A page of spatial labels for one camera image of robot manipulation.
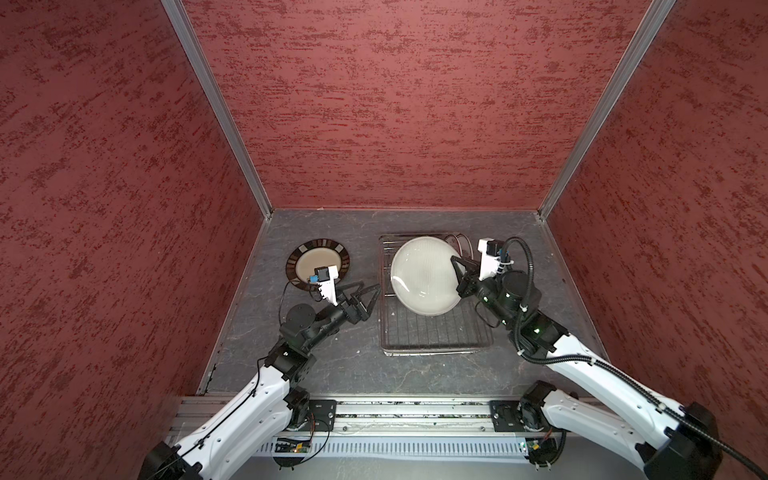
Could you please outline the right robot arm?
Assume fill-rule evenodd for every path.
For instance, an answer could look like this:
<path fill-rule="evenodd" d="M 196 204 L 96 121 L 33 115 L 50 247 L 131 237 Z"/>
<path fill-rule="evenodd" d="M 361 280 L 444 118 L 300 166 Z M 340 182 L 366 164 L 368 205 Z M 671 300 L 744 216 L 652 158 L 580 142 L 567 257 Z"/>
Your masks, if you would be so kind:
<path fill-rule="evenodd" d="M 485 306 L 522 360 L 551 369 L 600 403 L 584 403 L 538 381 L 518 403 L 526 429 L 574 433 L 624 458 L 647 479 L 712 479 L 724 456 L 766 478 L 766 471 L 720 439 L 705 407 L 683 405 L 641 384 L 542 313 L 533 255 L 522 238 L 482 239 L 479 251 L 479 261 L 451 258 L 458 295 Z"/>

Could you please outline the plain white plate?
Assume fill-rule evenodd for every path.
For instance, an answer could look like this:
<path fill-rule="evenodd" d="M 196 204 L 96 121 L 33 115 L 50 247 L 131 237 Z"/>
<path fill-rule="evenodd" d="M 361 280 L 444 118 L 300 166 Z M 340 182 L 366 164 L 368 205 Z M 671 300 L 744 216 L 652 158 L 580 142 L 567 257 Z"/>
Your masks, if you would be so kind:
<path fill-rule="evenodd" d="M 417 237 L 403 244 L 392 260 L 390 281 L 398 300 L 415 314 L 436 317 L 459 302 L 451 259 L 458 252 L 446 241 Z"/>

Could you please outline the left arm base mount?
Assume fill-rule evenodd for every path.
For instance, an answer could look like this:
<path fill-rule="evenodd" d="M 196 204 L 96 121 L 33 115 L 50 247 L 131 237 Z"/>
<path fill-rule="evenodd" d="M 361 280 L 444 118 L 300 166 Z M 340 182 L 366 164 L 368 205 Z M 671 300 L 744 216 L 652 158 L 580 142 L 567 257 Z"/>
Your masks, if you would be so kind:
<path fill-rule="evenodd" d="M 338 402 L 332 399 L 309 399 L 292 410 L 287 431 L 330 432 L 334 428 Z"/>

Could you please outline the dark rimmed patterned plate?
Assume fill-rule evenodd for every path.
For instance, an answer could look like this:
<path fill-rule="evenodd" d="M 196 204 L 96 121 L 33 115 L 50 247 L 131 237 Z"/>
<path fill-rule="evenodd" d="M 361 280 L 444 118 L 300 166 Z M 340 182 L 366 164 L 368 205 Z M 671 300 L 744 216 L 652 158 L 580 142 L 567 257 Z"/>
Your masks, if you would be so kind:
<path fill-rule="evenodd" d="M 285 274 L 294 287 L 309 291 L 310 277 L 321 267 L 336 266 L 339 282 L 347 275 L 351 264 L 349 250 L 340 242 L 328 238 L 312 239 L 297 246 L 289 255 Z"/>

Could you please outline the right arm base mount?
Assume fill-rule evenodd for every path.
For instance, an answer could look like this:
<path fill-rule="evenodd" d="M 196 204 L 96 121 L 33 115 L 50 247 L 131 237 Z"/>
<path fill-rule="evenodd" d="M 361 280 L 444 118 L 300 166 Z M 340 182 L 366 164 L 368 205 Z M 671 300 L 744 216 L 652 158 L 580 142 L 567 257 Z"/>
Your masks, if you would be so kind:
<path fill-rule="evenodd" d="M 532 400 L 491 400 L 490 418 L 497 433 L 553 433 L 566 429 L 553 426 L 544 415 L 544 402 Z"/>

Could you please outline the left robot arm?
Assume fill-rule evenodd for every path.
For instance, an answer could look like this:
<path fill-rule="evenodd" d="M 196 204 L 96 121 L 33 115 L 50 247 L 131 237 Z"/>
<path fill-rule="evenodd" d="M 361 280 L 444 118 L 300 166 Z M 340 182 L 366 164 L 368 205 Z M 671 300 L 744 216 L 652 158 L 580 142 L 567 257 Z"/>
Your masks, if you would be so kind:
<path fill-rule="evenodd" d="M 288 310 L 278 341 L 249 383 L 191 434 L 174 445 L 157 444 L 140 479 L 230 479 L 275 435 L 305 424 L 310 396 L 299 383 L 315 363 L 312 350 L 343 324 L 367 321 L 381 294 L 378 284 L 329 287 L 335 298 L 323 309 L 302 303 Z"/>

